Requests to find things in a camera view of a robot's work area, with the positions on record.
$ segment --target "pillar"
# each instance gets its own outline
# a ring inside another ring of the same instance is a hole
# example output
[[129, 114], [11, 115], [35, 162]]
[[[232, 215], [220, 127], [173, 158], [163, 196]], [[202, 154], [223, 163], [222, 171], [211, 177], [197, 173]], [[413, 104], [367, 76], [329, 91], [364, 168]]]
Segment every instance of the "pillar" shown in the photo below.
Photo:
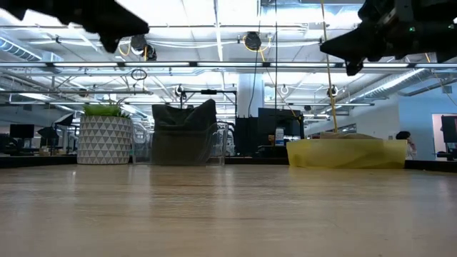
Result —
[[[238, 106], [238, 117], [248, 118], [258, 117], [258, 109], [263, 108], [264, 101], [263, 74], [239, 74], [238, 75], [238, 95], [236, 105]], [[251, 111], [249, 112], [249, 102], [251, 101]]]

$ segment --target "wooden table surface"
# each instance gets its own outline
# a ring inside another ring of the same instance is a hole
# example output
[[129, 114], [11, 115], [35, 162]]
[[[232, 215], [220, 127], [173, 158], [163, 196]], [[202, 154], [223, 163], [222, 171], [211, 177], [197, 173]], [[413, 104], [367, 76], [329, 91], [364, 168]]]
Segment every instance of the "wooden table surface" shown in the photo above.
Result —
[[457, 176], [288, 166], [0, 170], [0, 256], [457, 256]]

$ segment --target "white planter with triangle pattern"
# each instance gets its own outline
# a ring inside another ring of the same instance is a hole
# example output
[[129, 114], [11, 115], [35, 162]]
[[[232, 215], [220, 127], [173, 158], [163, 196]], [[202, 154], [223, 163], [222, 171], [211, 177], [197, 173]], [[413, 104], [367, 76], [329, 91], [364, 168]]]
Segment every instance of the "white planter with triangle pattern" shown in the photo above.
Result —
[[132, 122], [113, 116], [83, 116], [79, 132], [79, 164], [127, 164]]

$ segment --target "yellow container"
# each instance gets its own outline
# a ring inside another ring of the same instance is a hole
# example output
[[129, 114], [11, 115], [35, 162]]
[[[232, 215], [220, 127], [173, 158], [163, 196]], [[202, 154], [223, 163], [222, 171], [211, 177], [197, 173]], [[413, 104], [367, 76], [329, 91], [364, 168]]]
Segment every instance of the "yellow container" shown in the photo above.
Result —
[[403, 168], [406, 140], [304, 139], [288, 142], [287, 154], [303, 168]]

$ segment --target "person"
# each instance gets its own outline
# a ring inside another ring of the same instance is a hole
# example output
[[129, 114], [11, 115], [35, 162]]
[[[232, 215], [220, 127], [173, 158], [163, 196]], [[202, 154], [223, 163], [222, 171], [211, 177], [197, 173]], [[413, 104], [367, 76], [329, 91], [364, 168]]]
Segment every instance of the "person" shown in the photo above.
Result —
[[417, 149], [413, 139], [411, 139], [411, 133], [409, 131], [400, 131], [395, 138], [397, 140], [406, 140], [408, 142], [408, 148], [406, 149], [406, 160], [414, 160], [417, 155]]

